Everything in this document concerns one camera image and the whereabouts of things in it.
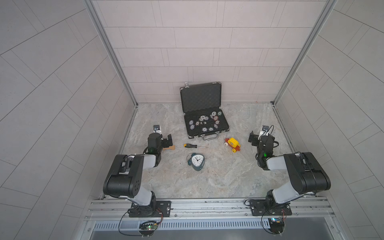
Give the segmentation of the black yellow screwdriver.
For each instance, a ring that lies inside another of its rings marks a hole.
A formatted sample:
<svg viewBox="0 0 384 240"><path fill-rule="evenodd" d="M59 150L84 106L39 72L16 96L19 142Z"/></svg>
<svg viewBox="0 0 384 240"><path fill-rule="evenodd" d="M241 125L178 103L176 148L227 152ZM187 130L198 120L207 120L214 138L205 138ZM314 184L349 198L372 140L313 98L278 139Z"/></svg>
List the black yellow screwdriver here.
<svg viewBox="0 0 384 240"><path fill-rule="evenodd" d="M184 144L184 147L189 148L189 149L207 148L205 146L198 146L198 145L193 145L193 144Z"/></svg>

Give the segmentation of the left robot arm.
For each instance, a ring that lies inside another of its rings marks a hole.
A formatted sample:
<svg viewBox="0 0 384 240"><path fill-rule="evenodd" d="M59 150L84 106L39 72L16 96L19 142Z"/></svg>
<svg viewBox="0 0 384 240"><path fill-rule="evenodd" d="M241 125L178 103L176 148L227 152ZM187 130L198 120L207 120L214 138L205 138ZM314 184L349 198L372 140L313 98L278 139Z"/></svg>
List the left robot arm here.
<svg viewBox="0 0 384 240"><path fill-rule="evenodd" d="M156 195L141 186L143 170L157 167L163 149L171 146L171 134L164 138L162 134L151 133L143 154L116 155L103 184L103 193L132 202L134 214L153 215L157 211Z"/></svg>

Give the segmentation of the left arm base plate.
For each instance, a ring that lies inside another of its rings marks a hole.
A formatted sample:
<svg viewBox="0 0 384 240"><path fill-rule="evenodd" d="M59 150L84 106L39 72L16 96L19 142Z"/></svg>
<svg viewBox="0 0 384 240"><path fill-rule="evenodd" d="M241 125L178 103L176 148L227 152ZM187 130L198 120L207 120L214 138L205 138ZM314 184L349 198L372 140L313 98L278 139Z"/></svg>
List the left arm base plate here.
<svg viewBox="0 0 384 240"><path fill-rule="evenodd" d="M129 209L130 218L160 218L169 217L171 211L171 201L151 202L148 206L139 206L132 204Z"/></svg>

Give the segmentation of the teal alarm clock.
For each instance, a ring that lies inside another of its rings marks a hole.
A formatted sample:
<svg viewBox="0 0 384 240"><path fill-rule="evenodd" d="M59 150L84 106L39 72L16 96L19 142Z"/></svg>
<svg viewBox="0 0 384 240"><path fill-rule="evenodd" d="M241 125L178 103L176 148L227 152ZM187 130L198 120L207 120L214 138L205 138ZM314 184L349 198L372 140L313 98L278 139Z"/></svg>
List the teal alarm clock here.
<svg viewBox="0 0 384 240"><path fill-rule="evenodd" d="M187 164L192 166L195 171L201 171L204 167L206 158L199 153L191 153L187 156Z"/></svg>

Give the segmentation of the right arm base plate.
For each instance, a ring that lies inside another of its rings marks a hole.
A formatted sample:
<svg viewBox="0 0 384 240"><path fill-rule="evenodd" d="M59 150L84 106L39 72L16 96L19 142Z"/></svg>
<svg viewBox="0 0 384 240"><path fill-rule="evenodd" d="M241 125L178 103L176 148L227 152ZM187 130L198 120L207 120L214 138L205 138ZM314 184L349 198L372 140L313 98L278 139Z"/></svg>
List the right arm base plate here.
<svg viewBox="0 0 384 240"><path fill-rule="evenodd" d="M248 199L245 200L245 206L251 208L253 216L291 216L293 214L290 203L279 205L264 199Z"/></svg>

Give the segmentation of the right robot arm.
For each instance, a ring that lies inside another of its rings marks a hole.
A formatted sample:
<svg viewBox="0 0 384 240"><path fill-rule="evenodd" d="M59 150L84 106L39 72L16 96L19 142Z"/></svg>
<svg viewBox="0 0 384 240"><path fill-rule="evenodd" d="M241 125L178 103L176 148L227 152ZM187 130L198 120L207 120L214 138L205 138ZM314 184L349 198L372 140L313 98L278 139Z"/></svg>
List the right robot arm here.
<svg viewBox="0 0 384 240"><path fill-rule="evenodd" d="M277 189L268 191L264 208L274 210L286 207L291 201L307 194L317 194L331 188L331 180L317 159L310 152L296 152L275 156L279 145L267 132L250 133L249 142L257 147L256 160L264 171L287 171L289 181Z"/></svg>

